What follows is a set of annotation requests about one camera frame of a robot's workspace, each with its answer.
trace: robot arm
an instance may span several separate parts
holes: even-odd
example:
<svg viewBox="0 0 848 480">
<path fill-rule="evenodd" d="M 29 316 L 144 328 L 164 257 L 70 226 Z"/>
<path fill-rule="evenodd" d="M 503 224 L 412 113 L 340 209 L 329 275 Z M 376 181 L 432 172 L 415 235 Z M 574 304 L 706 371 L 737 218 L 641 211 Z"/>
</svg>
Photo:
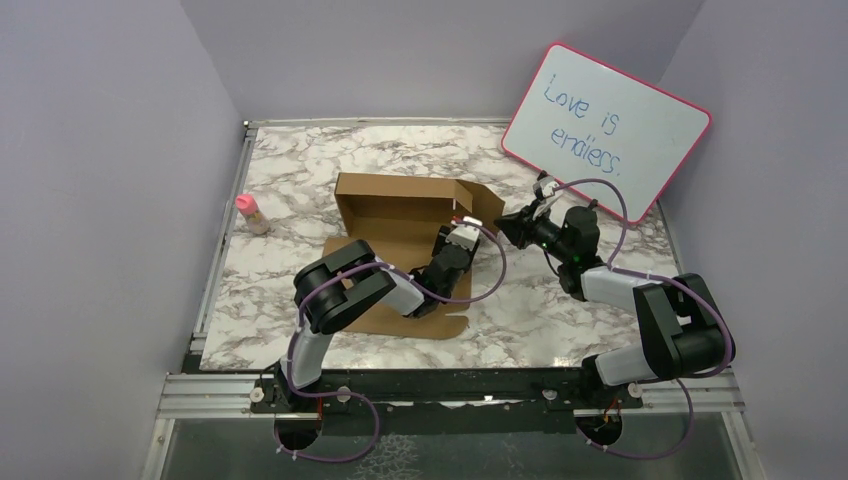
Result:
<svg viewBox="0 0 848 480">
<path fill-rule="evenodd" d="M 724 356 L 724 340 L 709 313 L 673 286 L 610 271 L 598 256 L 597 201 L 570 208 L 561 226 L 550 220 L 555 201 L 551 184 L 555 182 L 542 172 L 534 186 L 536 200 L 519 212 L 500 217 L 495 225 L 519 249 L 537 245 L 562 262 L 557 276 L 573 298 L 636 314 L 641 341 L 584 359 L 582 366 L 590 381 L 602 387 L 655 378 L 671 380 L 718 365 Z M 675 279 L 715 308 L 700 276 L 684 274 Z M 678 317 L 690 322 L 681 325 Z"/>
<path fill-rule="evenodd" d="M 471 217 L 463 223 L 443 226 L 433 247 L 428 265 L 413 269 L 409 276 L 428 291 L 450 297 L 459 279 L 471 268 L 471 262 L 480 244 L 482 225 Z M 368 263 L 381 262 L 371 247 L 363 240 L 345 246 L 303 268 L 294 278 L 295 303 L 300 306 L 312 291 L 339 273 Z M 425 296 L 396 271 L 372 268 L 353 275 L 352 286 L 342 283 L 324 288 L 306 305 L 307 324 L 297 336 L 292 356 L 292 385 L 298 390 L 314 384 L 321 377 L 321 365 L 333 335 L 353 323 L 377 303 L 391 307 L 401 315 L 420 318 L 432 312 L 439 301 Z M 286 358 L 280 360 L 282 375 Z"/>
</svg>

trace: aluminum frame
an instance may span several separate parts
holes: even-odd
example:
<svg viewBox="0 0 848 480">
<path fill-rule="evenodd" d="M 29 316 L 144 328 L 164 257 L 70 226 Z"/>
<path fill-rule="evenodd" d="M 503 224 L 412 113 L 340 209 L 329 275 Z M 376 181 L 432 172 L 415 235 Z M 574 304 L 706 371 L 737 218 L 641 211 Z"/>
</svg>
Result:
<svg viewBox="0 0 848 480">
<path fill-rule="evenodd" d="M 239 157 L 236 176 L 230 192 L 230 201 L 224 210 L 219 232 L 219 248 L 213 254 L 212 263 L 203 290 L 200 309 L 195 321 L 189 351 L 202 353 L 209 330 L 210 314 L 218 296 L 220 278 L 229 250 L 229 238 L 235 223 L 236 211 L 233 202 L 244 186 L 248 166 L 256 143 L 258 129 L 283 126 L 350 126 L 350 125 L 503 125 L 509 118 L 334 118 L 312 120 L 249 121 L 244 143 Z M 681 262 L 674 249 L 674 238 L 660 206 L 660 214 L 669 235 L 669 243 L 675 263 L 681 268 Z M 167 461 L 174 427 L 180 419 L 317 419 L 315 413 L 254 414 L 250 412 L 248 394 L 253 388 L 258 374 L 168 374 L 162 389 L 153 435 L 147 459 L 142 470 L 142 479 L 161 478 Z M 721 413 L 728 438 L 742 478 L 745 480 L 764 480 L 765 475 L 751 440 L 743 413 L 745 403 L 742 399 L 732 369 L 707 379 L 687 379 L 684 384 L 690 391 L 696 413 Z M 626 409 L 622 415 L 662 415 L 686 413 L 688 406 L 685 396 L 674 382 L 662 382 L 644 385 L 642 400 L 644 407 Z M 591 416 L 600 410 L 579 409 L 574 415 Z"/>
</svg>

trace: small bottle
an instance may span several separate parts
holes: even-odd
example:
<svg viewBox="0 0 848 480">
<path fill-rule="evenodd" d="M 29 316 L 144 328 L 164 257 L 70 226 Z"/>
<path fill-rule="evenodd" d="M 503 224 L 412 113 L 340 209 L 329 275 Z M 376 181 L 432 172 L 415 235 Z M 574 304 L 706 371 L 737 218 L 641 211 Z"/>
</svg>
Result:
<svg viewBox="0 0 848 480">
<path fill-rule="evenodd" d="M 256 205 L 253 195 L 244 193 L 237 196 L 236 208 L 244 216 L 244 221 L 247 222 L 247 229 L 254 235 L 262 235 L 271 228 L 271 223 L 259 211 L 259 206 Z"/>
</svg>

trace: handwritten text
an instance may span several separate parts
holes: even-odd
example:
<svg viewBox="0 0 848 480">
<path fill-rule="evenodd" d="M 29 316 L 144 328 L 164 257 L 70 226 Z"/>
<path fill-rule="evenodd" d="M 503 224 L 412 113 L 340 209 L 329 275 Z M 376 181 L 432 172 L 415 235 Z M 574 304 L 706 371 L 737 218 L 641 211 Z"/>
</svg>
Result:
<svg viewBox="0 0 848 480">
<path fill-rule="evenodd" d="M 557 108 L 564 108 L 569 114 L 574 115 L 577 119 L 587 118 L 591 105 L 589 100 L 575 95 L 573 92 L 568 92 L 566 89 L 554 85 L 556 74 L 551 75 L 548 82 L 548 87 L 545 89 L 545 99 L 554 104 Z M 612 112 L 606 112 L 603 120 L 600 123 L 600 134 L 605 138 L 609 138 L 615 134 L 616 129 L 621 122 L 621 117 Z M 568 150 L 575 157 L 589 162 L 590 165 L 598 167 L 603 173 L 614 173 L 615 167 L 621 162 L 621 158 L 617 155 L 605 150 L 601 144 L 595 145 L 597 137 L 594 135 L 580 134 L 578 138 L 574 134 L 569 134 L 562 128 L 556 128 L 551 132 L 551 141 L 560 149 Z"/>
</svg>

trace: pink bottle cap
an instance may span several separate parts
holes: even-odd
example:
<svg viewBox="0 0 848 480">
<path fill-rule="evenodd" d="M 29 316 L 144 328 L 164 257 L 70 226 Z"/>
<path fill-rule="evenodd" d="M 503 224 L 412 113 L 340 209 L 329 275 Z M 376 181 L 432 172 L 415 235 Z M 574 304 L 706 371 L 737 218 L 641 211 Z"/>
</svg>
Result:
<svg viewBox="0 0 848 480">
<path fill-rule="evenodd" d="M 250 215 L 259 210 L 259 206 L 256 205 L 253 195 L 248 193 L 243 193 L 236 197 L 236 208 L 239 209 L 242 215 Z"/>
</svg>

